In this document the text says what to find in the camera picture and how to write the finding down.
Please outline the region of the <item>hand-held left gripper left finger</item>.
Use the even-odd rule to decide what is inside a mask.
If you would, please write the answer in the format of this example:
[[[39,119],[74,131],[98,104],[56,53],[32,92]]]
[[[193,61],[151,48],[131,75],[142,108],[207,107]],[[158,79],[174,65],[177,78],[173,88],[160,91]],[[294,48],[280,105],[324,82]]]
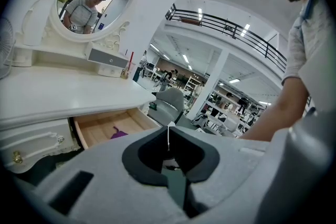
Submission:
[[[47,176],[35,195],[53,223],[189,223],[167,177],[151,168],[169,146],[165,128],[95,145]]]

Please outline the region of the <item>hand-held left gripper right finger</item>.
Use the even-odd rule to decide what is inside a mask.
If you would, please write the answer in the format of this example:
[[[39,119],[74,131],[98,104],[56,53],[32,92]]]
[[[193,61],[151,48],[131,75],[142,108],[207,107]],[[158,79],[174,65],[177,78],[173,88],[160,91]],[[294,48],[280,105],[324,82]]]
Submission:
[[[196,216],[184,212],[171,223],[262,222],[261,204],[278,169],[278,136],[261,142],[172,127],[170,148],[196,162],[186,173]]]

